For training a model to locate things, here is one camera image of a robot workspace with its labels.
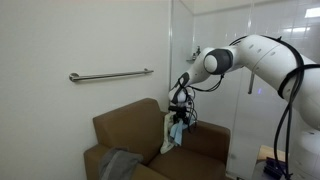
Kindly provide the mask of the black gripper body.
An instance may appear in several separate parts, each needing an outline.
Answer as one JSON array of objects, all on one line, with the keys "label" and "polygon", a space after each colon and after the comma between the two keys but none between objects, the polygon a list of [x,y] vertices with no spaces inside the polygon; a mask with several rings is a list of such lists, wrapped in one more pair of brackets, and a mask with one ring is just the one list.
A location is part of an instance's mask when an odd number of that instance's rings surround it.
[{"label": "black gripper body", "polygon": [[188,115],[189,115],[188,111],[176,112],[173,115],[173,120],[174,120],[175,123],[178,123],[180,120],[182,120],[184,124],[188,124],[189,123]]}]

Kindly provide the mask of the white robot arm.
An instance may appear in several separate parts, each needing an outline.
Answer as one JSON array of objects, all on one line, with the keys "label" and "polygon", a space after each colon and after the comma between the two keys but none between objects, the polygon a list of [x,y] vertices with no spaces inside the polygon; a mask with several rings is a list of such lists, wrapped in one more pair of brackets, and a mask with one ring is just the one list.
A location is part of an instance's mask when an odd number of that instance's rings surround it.
[{"label": "white robot arm", "polygon": [[169,92],[173,104],[187,100],[186,87],[211,75],[221,75],[246,67],[287,100],[299,75],[302,84],[293,107],[310,127],[320,130],[320,68],[287,43],[271,37],[249,35],[237,45],[205,48],[190,69],[183,73]]}]

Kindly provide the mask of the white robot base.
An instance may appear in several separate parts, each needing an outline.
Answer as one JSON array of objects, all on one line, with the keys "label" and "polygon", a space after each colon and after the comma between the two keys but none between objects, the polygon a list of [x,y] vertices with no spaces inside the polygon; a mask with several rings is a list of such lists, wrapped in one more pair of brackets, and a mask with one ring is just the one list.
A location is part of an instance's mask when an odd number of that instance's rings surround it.
[{"label": "white robot base", "polygon": [[298,130],[290,148],[291,180],[320,180],[320,132],[313,128]]}]

